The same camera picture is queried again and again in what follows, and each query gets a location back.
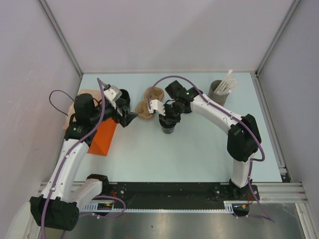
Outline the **dark single cup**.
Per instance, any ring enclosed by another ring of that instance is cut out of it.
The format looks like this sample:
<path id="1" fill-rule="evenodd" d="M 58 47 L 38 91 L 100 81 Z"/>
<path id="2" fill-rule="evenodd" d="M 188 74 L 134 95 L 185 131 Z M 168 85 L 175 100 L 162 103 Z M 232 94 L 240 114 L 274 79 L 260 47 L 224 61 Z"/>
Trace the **dark single cup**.
<path id="1" fill-rule="evenodd" d="M 161 125 L 161 129 L 165 134 L 171 134 L 174 132 L 174 128 L 176 126 L 176 123 L 167 123 L 164 120 L 159 120 L 159 123 Z"/>

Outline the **orange paper bag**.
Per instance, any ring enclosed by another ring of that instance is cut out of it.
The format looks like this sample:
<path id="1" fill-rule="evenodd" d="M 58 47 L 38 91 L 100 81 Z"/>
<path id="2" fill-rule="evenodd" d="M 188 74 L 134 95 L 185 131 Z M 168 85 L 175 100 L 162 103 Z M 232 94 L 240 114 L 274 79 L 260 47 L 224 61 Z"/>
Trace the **orange paper bag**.
<path id="1" fill-rule="evenodd" d="M 95 98 L 97 101 L 100 101 L 102 99 L 101 93 L 99 90 L 81 89 L 78 95 L 82 93 L 91 94 L 92 97 Z M 69 108 L 68 116 L 66 117 L 65 124 L 63 126 L 64 131 L 67 130 L 69 126 L 70 117 L 73 113 L 75 113 L 74 103 L 72 103 Z M 111 146 L 113 135 L 116 130 L 116 126 L 117 124 L 112 119 L 108 119 L 102 122 L 97 129 L 97 132 L 93 138 L 92 144 L 89 147 L 88 153 L 101 155 L 101 156 L 107 156 Z"/>

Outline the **black cup lid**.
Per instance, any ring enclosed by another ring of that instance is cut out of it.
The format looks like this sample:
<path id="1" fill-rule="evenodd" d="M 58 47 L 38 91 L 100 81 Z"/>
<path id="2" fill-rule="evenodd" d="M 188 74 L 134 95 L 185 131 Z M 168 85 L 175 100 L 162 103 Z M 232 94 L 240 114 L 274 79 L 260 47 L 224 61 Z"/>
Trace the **black cup lid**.
<path id="1" fill-rule="evenodd" d="M 166 118 L 159 118 L 159 123 L 163 128 L 174 128 L 178 121 Z"/>

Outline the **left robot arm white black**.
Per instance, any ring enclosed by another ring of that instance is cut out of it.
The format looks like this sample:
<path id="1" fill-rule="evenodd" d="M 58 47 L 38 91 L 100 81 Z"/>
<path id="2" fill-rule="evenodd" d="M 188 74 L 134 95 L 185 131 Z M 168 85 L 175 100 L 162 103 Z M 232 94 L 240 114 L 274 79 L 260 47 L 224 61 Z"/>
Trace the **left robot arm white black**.
<path id="1" fill-rule="evenodd" d="M 79 166 L 87 154 L 97 128 L 106 120 L 126 127 L 137 117 L 130 111 L 129 93 L 121 89 L 115 97 L 105 92 L 95 101 L 89 93 L 79 94 L 73 108 L 65 141 L 54 172 L 40 196 L 30 198 L 30 211 L 38 226 L 71 231 L 82 209 L 95 197 L 109 196 L 108 177 L 91 174 L 85 183 L 71 192 Z"/>

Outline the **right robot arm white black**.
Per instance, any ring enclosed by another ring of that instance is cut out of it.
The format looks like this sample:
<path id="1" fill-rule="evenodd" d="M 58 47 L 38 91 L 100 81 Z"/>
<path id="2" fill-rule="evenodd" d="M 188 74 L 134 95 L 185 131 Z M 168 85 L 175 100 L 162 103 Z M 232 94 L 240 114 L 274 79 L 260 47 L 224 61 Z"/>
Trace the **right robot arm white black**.
<path id="1" fill-rule="evenodd" d="M 251 185 L 249 161 L 259 149 L 261 137 L 255 118 L 240 116 L 212 101 L 196 87 L 189 90 L 178 81 L 170 83 L 165 91 L 170 100 L 161 104 L 159 123 L 166 134 L 171 134 L 182 114 L 196 113 L 222 129 L 227 135 L 227 151 L 233 158 L 233 172 L 229 190 L 224 198 L 243 199 Z"/>

